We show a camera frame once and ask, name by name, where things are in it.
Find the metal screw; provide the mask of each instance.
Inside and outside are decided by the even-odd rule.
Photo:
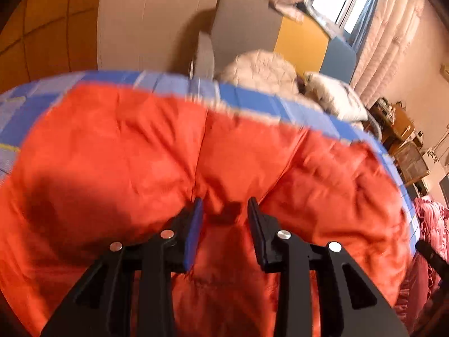
[[[171,229],[165,229],[161,232],[161,237],[165,240],[169,240],[175,235],[175,233]]]
[[[341,244],[338,242],[331,242],[328,247],[332,252],[340,252],[342,249]]]
[[[111,245],[109,246],[109,249],[112,252],[117,252],[120,251],[123,248],[123,245],[120,242],[113,242],[111,243]]]
[[[278,232],[278,237],[282,240],[288,240],[291,237],[291,233],[289,231],[279,231]]]

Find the wall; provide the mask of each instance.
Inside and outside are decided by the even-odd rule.
[[[409,117],[424,132],[424,147],[436,144],[449,124],[449,82],[439,73],[449,64],[449,33],[426,2],[416,36],[385,92],[390,102],[404,101]]]
[[[187,74],[199,31],[209,31],[217,0],[100,0],[100,69]]]

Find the pink bedspread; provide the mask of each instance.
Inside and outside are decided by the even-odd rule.
[[[414,206],[418,215],[421,238],[447,261],[449,254],[449,230],[447,219],[449,209],[439,202],[427,199],[415,199]],[[396,313],[406,325],[409,332],[413,331],[414,323],[430,295],[437,289],[440,277],[429,267],[427,261],[416,253],[406,278],[400,286]]]

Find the red comforter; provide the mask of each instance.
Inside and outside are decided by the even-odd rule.
[[[413,201],[421,227],[421,238],[432,245],[446,261],[449,250],[449,231],[446,226],[449,210],[439,202],[415,199]],[[414,329],[419,313],[441,280],[425,258],[416,254],[405,280],[400,286],[400,295],[395,305],[396,313],[407,330]]]
[[[396,301],[408,226],[367,145],[115,86],[78,86],[30,132],[0,188],[1,291],[37,336],[111,242],[145,241],[196,196],[195,265],[173,277],[181,336],[272,336],[278,277],[255,260],[250,196],[304,240],[341,242]]]

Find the pillow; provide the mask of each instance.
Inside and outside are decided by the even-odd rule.
[[[327,113],[344,122],[368,120],[365,106],[347,83],[316,72],[305,72],[304,80],[306,96]]]
[[[216,79],[323,111],[320,105],[299,93],[295,66],[278,53],[259,50],[239,55]]]

